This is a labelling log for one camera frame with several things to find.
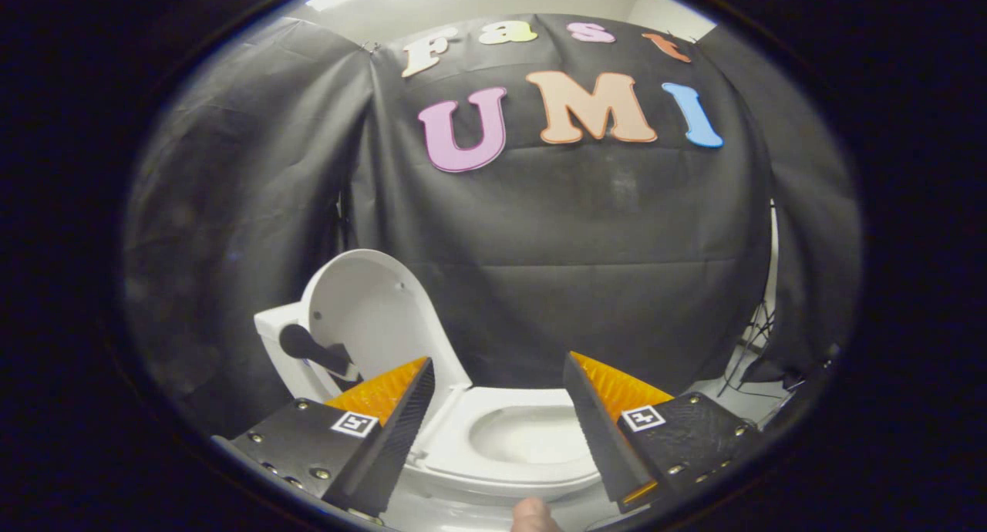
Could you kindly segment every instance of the pink letter u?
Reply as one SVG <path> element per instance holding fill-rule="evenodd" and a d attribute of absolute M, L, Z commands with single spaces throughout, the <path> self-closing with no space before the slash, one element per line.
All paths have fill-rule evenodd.
<path fill-rule="evenodd" d="M 507 131 L 504 130 L 504 111 L 500 99 L 507 94 L 502 86 L 477 90 L 468 100 L 480 108 L 480 125 L 483 139 L 472 149 L 460 149 L 452 134 L 452 113 L 459 103 L 448 100 L 433 104 L 419 113 L 419 120 L 426 125 L 426 148 L 434 167 L 442 171 L 467 171 L 486 166 L 504 151 Z"/>

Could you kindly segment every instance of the black cloth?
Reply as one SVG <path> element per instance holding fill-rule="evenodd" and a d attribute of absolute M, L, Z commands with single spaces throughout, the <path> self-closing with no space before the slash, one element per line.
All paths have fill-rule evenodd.
<path fill-rule="evenodd" d="M 532 42 L 480 44 L 531 23 Z M 596 22 L 615 43 L 581 42 Z M 299 20 L 241 39 L 190 80 L 149 143 L 127 225 L 131 322 L 149 370 L 204 433 L 244 431 L 287 398 L 253 314 L 297 301 L 348 248 L 394 255 L 426 287 L 473 384 L 558 388 L 568 350 L 679 394 L 722 373 L 767 277 L 771 160 L 747 99 L 704 50 L 570 15 L 452 23 L 440 62 L 408 79 L 405 44 L 373 54 Z M 635 79 L 653 143 L 547 145 L 529 72 L 592 90 Z M 687 141 L 664 82 L 691 86 L 722 148 Z M 507 146 L 479 170 L 431 166 L 420 110 L 504 86 Z M 339 202 L 341 211 L 336 210 Z"/>
<path fill-rule="evenodd" d="M 776 318 L 764 356 L 744 380 L 797 379 L 832 359 L 853 329 L 864 257 L 857 176 L 839 138 L 785 69 L 723 26 L 697 45 L 744 97 L 771 157 Z"/>

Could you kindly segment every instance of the toilet bowl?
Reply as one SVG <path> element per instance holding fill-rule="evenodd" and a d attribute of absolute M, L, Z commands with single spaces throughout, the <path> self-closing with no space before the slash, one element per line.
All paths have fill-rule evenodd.
<path fill-rule="evenodd" d="M 433 359 L 435 392 L 405 462 L 402 483 L 427 497 L 475 504 L 546 501 L 598 483 L 564 389 L 473 387 L 429 295 L 401 262 L 379 251 L 346 251 L 312 277 L 302 300 L 254 316 L 271 362 L 293 396 L 325 402 L 341 388 L 325 368 L 292 359 L 278 344 L 290 324 L 319 345 L 342 343 L 369 380 L 422 356 Z"/>

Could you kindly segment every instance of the toilet seat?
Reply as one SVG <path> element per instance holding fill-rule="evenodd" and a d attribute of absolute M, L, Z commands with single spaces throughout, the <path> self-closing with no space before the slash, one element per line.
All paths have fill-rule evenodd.
<path fill-rule="evenodd" d="M 491 486 L 543 486 L 577 489 L 588 486 L 599 478 L 589 448 L 582 438 L 574 412 L 568 422 L 542 422 L 533 430 L 523 431 L 523 443 L 530 441 L 538 451 L 553 450 L 556 460 L 544 452 L 530 454 L 530 461 L 511 461 L 509 457 L 491 457 L 480 451 L 473 434 L 483 419 L 497 417 L 498 412 L 512 409 L 571 409 L 572 401 L 565 390 L 520 390 L 498 388 L 472 388 L 461 396 L 449 399 L 453 403 L 441 422 L 426 430 L 416 442 L 413 465 L 417 469 L 446 478 L 467 479 Z M 491 430 L 490 439 L 504 439 L 497 433 L 507 430 Z"/>

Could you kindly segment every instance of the finger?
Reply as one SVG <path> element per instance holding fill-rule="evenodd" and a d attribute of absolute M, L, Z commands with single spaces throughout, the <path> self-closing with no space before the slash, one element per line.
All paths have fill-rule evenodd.
<path fill-rule="evenodd" d="M 539 514 L 528 514 L 514 519 L 510 532 L 558 532 L 552 518 Z"/>
<path fill-rule="evenodd" d="M 514 525 L 510 529 L 511 532 L 561 532 L 549 507 L 536 497 L 514 505 Z"/>
<path fill-rule="evenodd" d="M 522 517 L 549 517 L 551 512 L 545 501 L 538 497 L 528 497 L 514 505 L 514 519 Z"/>

